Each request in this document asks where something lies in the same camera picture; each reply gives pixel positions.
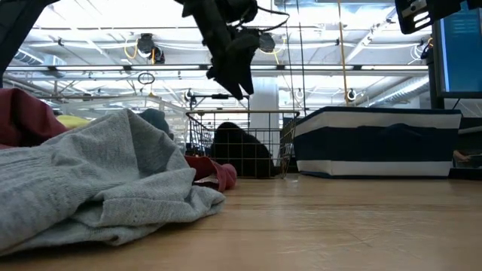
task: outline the white column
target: white column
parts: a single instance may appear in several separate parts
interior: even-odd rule
[[[276,111],[279,109],[279,88],[277,78],[253,78],[253,86],[255,94],[251,95],[251,110],[269,110]],[[251,114],[250,130],[260,142],[263,142],[273,155],[276,165],[276,159],[279,153],[279,114]],[[254,132],[257,129],[271,128],[275,132]]]

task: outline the yellow clothing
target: yellow clothing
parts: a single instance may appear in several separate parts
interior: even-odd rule
[[[67,129],[75,129],[89,124],[89,120],[76,116],[60,115],[57,116],[57,120]]]

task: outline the maroon clothing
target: maroon clothing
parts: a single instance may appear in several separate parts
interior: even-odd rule
[[[208,157],[190,157],[185,156],[189,166],[196,169],[196,176],[194,181],[199,181],[202,178],[209,177],[210,175],[216,175],[218,183],[203,182],[195,183],[196,185],[206,186],[216,189],[219,192],[231,189],[236,185],[236,170],[230,164],[220,165]]]
[[[17,88],[0,89],[0,149],[38,146],[66,131],[41,100]]]

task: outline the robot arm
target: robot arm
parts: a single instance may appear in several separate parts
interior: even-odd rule
[[[395,0],[401,31],[417,32],[460,11],[465,0]],[[466,0],[469,9],[482,8],[482,0]]]
[[[254,93],[251,61],[259,48],[260,31],[237,28],[228,23],[252,21],[257,12],[256,0],[175,0],[184,6],[183,17],[193,16],[203,36],[203,45],[212,54],[212,67],[207,73],[236,99],[241,100],[241,87]]]

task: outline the gray sweater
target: gray sweater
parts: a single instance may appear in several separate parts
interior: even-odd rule
[[[39,147],[0,151],[0,255],[100,241],[121,245],[221,210],[167,134],[128,110]]]

